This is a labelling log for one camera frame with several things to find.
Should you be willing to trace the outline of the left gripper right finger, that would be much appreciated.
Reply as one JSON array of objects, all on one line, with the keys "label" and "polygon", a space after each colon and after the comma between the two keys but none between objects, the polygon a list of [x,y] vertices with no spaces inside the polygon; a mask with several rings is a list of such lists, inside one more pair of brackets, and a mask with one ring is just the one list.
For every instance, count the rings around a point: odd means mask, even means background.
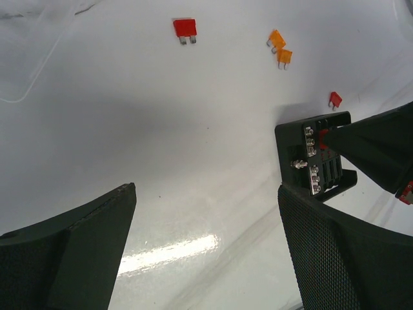
[{"label": "left gripper right finger", "polygon": [[412,237],[281,185],[278,205],[305,309],[412,309]]}]

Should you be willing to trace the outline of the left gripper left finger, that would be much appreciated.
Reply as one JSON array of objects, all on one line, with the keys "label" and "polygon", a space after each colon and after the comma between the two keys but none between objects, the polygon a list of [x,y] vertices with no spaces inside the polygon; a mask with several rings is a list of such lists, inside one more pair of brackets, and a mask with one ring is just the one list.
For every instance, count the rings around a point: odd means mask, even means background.
[{"label": "left gripper left finger", "polygon": [[126,183],[1,235],[1,309],[108,309],[135,208]]}]

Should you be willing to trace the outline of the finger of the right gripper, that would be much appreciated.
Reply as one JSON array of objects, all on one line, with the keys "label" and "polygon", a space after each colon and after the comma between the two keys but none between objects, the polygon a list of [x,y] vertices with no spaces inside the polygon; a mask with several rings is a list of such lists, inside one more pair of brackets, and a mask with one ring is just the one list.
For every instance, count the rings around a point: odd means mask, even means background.
[{"label": "finger of the right gripper", "polygon": [[401,194],[412,181],[412,103],[332,130],[323,143],[382,189]]}]

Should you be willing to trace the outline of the black fuse box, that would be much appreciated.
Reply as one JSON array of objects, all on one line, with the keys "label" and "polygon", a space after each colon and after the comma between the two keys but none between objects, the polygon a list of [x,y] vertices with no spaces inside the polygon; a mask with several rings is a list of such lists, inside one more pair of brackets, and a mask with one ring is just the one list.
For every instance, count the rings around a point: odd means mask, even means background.
[{"label": "black fuse box", "polygon": [[324,114],[275,127],[281,179],[305,189],[309,196],[325,202],[355,186],[357,172],[344,169],[334,150],[319,148],[319,131],[329,132],[351,124],[349,112]]}]

